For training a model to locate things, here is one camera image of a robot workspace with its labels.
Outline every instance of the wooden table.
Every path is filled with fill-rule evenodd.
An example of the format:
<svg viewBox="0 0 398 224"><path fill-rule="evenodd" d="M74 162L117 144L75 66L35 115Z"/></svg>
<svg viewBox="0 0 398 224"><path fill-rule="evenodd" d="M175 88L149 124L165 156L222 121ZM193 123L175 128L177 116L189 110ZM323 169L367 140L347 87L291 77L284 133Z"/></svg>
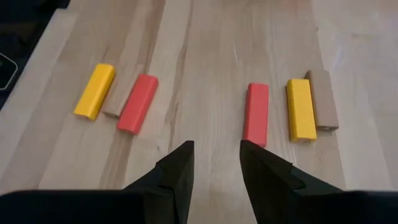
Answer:
<svg viewBox="0 0 398 224"><path fill-rule="evenodd" d="M113 64L117 73L136 66L130 61L136 1L145 0L72 0L55 12L0 112L1 193L120 189L191 139L189 222L255 223L238 153L250 82L269 84L268 150L342 189L398 187L386 156L394 138L380 136L392 129L385 113L398 123L398 108L380 103L398 96L388 85L398 83L397 67L377 67L381 79L365 69L375 67L366 62L381 63L381 56L396 65L396 28L384 26L383 35L376 30L397 21L396 3L166 0L145 64L159 89L140 134L131 137L116 130L115 118L100 113L91 122L73 109L97 63ZM370 12L378 13L377 21ZM388 40L391 49L379 40ZM370 52L377 57L364 56ZM295 144L289 141L285 85L311 68L331 72L340 129L318 133L315 143ZM379 90L376 96L373 90Z"/></svg>

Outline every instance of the light wood surface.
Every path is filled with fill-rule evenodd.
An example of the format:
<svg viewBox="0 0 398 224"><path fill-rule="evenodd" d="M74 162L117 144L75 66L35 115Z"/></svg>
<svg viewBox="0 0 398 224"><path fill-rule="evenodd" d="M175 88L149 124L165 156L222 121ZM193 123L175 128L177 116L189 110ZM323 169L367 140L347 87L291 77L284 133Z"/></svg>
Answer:
<svg viewBox="0 0 398 224"><path fill-rule="evenodd" d="M72 0L55 13L0 111L1 194L120 189L191 139L189 222L255 223L238 153L250 82L269 85L268 150L342 189L398 188L397 3L166 0L155 39L136 32L137 9L161 1L141 1ZM139 63L142 42L153 54ZM138 70L159 79L139 135L103 113L73 115L97 63L127 84ZM330 72L340 128L292 143L285 85L314 68Z"/></svg>
<svg viewBox="0 0 398 224"><path fill-rule="evenodd" d="M135 11L129 11L133 20L128 29L130 33L124 45L123 60L103 106L106 115L116 118L120 117L138 75L148 73L165 5L165 0L130 2L136 2L137 7Z"/></svg>

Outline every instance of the tan block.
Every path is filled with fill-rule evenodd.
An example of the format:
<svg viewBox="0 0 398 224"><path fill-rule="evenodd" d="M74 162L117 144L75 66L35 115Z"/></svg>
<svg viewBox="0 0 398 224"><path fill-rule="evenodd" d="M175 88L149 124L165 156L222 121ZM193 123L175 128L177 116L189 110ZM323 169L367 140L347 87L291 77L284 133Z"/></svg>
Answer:
<svg viewBox="0 0 398 224"><path fill-rule="evenodd" d="M308 71L305 78L310 80L317 130L332 131L337 129L338 118L329 72L314 69Z"/></svg>
<svg viewBox="0 0 398 224"><path fill-rule="evenodd" d="M148 74L165 0L138 0L119 63L102 112L120 117L140 73Z"/></svg>

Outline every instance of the rectangular block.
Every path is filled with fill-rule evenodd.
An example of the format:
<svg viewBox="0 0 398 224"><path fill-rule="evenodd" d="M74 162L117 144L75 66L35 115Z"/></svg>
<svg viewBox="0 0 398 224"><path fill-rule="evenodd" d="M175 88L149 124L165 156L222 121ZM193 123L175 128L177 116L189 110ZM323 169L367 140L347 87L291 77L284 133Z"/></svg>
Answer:
<svg viewBox="0 0 398 224"><path fill-rule="evenodd" d="M95 120L113 78L114 67L112 65L98 64L88 81L74 113L90 120Z"/></svg>
<svg viewBox="0 0 398 224"><path fill-rule="evenodd" d="M331 88L329 72L310 70L305 75L310 80L315 125L319 130L332 131L338 128L338 118Z"/></svg>
<svg viewBox="0 0 398 224"><path fill-rule="evenodd" d="M243 139L261 147L267 146L268 85L250 83L246 93Z"/></svg>
<svg viewBox="0 0 398 224"><path fill-rule="evenodd" d="M293 79L287 82L290 139L312 141L317 139L313 115L310 81Z"/></svg>
<svg viewBox="0 0 398 224"><path fill-rule="evenodd" d="M159 81L156 77L140 74L121 113L118 129L138 134L152 102Z"/></svg>

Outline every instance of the wooden block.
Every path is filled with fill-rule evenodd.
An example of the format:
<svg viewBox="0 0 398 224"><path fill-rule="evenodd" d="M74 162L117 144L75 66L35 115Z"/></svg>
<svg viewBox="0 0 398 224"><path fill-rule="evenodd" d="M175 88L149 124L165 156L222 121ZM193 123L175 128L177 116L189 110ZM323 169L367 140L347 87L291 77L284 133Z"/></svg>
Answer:
<svg viewBox="0 0 398 224"><path fill-rule="evenodd" d="M107 116L120 117L134 82L140 73L148 72L152 60L165 0L137 1L125 47L116 66L118 75L102 109Z"/></svg>
<svg viewBox="0 0 398 224"><path fill-rule="evenodd" d="M114 67L98 64L77 104L74 113L95 120L114 78Z"/></svg>
<svg viewBox="0 0 398 224"><path fill-rule="evenodd" d="M330 75L325 70L310 70L305 75L310 80L315 125L319 130L338 128L338 118L331 89Z"/></svg>
<svg viewBox="0 0 398 224"><path fill-rule="evenodd" d="M261 147L267 146L268 85L250 83L246 95L243 139Z"/></svg>
<svg viewBox="0 0 398 224"><path fill-rule="evenodd" d="M145 74L138 76L120 116L118 129L139 133L158 85L156 77Z"/></svg>
<svg viewBox="0 0 398 224"><path fill-rule="evenodd" d="M310 81L292 79L287 82L290 139L312 141L317 139L313 115Z"/></svg>

